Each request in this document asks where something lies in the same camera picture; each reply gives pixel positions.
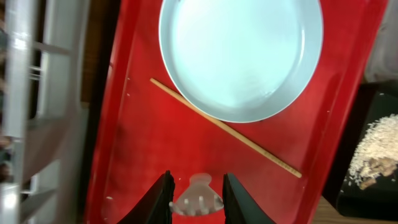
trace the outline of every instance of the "dish rack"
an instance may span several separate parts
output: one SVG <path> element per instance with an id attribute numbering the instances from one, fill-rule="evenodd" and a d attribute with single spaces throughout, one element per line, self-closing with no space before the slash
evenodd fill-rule
<path id="1" fill-rule="evenodd" d="M 87 117 L 80 82 L 89 5 L 90 0 L 6 3 L 2 128 L 12 139 L 12 178 L 0 184 L 0 223 L 75 218 Z"/>

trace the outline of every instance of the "white granules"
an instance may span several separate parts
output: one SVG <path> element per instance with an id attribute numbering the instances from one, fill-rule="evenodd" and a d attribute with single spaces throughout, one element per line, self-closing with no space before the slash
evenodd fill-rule
<path id="1" fill-rule="evenodd" d="M 364 179 L 380 176 L 380 172 L 371 172 L 372 159 L 389 158 L 395 163 L 398 161 L 398 115 L 383 117 L 369 126 L 349 166 L 349 174 L 357 185 Z"/>

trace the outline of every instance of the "wooden dowel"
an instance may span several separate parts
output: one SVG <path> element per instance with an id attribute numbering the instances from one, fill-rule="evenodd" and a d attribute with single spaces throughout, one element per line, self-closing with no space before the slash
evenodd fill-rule
<path id="1" fill-rule="evenodd" d="M 174 92 L 170 88 L 167 88 L 165 85 L 161 84 L 157 80 L 151 78 L 150 81 L 153 84 L 157 85 L 162 90 L 164 90 L 166 93 L 172 95 L 172 97 L 176 98 L 179 102 L 185 104 L 187 107 L 191 108 L 193 111 L 197 112 L 198 114 L 202 115 L 204 118 L 206 118 L 207 120 L 209 120 L 213 124 L 215 124 L 218 127 L 220 127 L 222 130 L 226 131 L 227 133 L 230 133 L 230 135 L 232 135 L 235 138 L 239 139 L 240 141 L 242 141 L 243 143 L 245 143 L 246 145 L 248 145 L 249 147 L 251 147 L 252 149 L 257 151 L 261 155 L 265 156 L 266 158 L 268 158 L 272 162 L 276 163 L 277 165 L 281 166 L 285 170 L 289 171 L 294 176 L 296 176 L 298 178 L 301 178 L 302 175 L 301 175 L 301 173 L 299 171 L 295 170 L 293 167 L 289 166 L 284 161 L 278 159 L 276 156 L 272 155 L 271 153 L 267 152 L 265 149 L 263 149 L 262 147 L 260 147 L 256 143 L 250 141 L 250 139 L 244 137 L 241 133 L 235 131 L 233 128 L 229 127 L 224 122 L 222 122 L 222 121 L 220 121 L 218 119 L 212 118 L 211 116 L 208 116 L 207 114 L 203 113 L 198 108 L 194 107 L 191 103 L 189 103 L 184 97 L 182 97 L 178 93 Z"/>

